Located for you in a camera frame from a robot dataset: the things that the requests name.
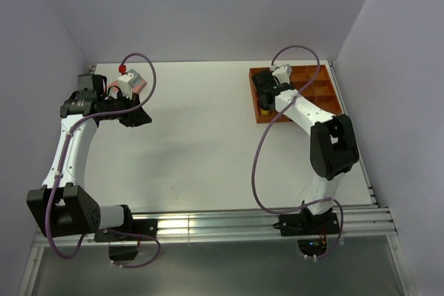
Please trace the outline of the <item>yellow sock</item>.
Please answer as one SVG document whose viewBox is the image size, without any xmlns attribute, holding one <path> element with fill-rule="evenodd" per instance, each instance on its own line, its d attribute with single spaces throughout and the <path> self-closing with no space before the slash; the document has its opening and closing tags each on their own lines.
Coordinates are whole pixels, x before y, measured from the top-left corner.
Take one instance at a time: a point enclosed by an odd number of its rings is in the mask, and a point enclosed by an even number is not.
<svg viewBox="0 0 444 296">
<path fill-rule="evenodd" d="M 271 110 L 265 110 L 265 109 L 262 109 L 262 108 L 260 108 L 259 109 L 259 115 L 260 116 L 270 116 L 270 115 L 272 115 L 272 111 Z"/>
</svg>

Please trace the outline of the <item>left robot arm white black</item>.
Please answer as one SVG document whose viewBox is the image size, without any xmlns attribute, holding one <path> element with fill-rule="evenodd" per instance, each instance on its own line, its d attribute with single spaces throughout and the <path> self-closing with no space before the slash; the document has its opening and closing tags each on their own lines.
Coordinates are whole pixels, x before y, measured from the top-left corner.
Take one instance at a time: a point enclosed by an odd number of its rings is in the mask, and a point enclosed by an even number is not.
<svg viewBox="0 0 444 296">
<path fill-rule="evenodd" d="M 110 228 L 119 240 L 133 236 L 135 222 L 125 204 L 101 206 L 85 187 L 89 147 L 99 123 L 118 120 L 127 128 L 151 123 L 140 105 L 146 81 L 134 70 L 108 83 L 102 75 L 78 77 L 78 87 L 60 107 L 58 147 L 42 186 L 26 203 L 41 232 L 52 237 L 95 233 Z"/>
</svg>

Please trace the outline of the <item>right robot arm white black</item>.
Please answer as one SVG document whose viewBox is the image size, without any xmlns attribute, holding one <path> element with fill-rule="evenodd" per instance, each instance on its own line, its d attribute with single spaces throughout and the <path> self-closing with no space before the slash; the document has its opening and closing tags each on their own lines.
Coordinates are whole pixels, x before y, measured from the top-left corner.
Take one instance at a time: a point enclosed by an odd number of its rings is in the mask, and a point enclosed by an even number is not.
<svg viewBox="0 0 444 296">
<path fill-rule="evenodd" d="M 270 69 L 253 74 L 259 106 L 274 111 L 274 124 L 283 116 L 291 119 L 309 135 L 309 161 L 314 177 L 303 200 L 308 208 L 300 217 L 304 231 L 313 234 L 324 225 L 334 196 L 346 173 L 359 161 L 359 151 L 350 117 L 335 115 L 315 105 L 302 95 L 302 89 L 290 82 L 280 82 Z"/>
</svg>

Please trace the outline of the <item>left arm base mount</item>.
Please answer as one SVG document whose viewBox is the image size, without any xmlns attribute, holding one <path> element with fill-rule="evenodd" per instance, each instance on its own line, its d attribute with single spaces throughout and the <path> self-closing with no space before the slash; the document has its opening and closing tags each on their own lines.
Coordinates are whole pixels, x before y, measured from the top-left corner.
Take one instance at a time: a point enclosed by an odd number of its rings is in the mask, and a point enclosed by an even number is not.
<svg viewBox="0 0 444 296">
<path fill-rule="evenodd" d="M 153 241 L 157 245 L 153 258 L 144 265 L 153 262 L 160 254 L 157 227 L 158 219 L 136 219 L 129 228 L 115 227 L 97 231 L 94 234 L 94 242 L 108 244 L 108 256 L 114 264 L 122 265 L 124 268 L 138 268 L 142 264 L 135 264 L 134 260 L 143 241 Z"/>
</svg>

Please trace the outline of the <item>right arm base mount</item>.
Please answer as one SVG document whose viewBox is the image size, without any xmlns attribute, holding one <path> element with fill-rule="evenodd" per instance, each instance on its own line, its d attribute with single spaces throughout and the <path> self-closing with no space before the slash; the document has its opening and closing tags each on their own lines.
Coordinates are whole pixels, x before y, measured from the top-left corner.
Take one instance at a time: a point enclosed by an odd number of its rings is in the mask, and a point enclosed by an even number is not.
<svg viewBox="0 0 444 296">
<path fill-rule="evenodd" d="M 302 255 L 312 259 L 326 254 L 327 237 L 337 236 L 341 231 L 337 214 L 332 209 L 320 215 L 313 215 L 308 209 L 296 214 L 282 214 L 278 216 L 273 228 L 282 237 L 310 236 L 310 239 L 297 240 L 297 244 Z"/>
</svg>

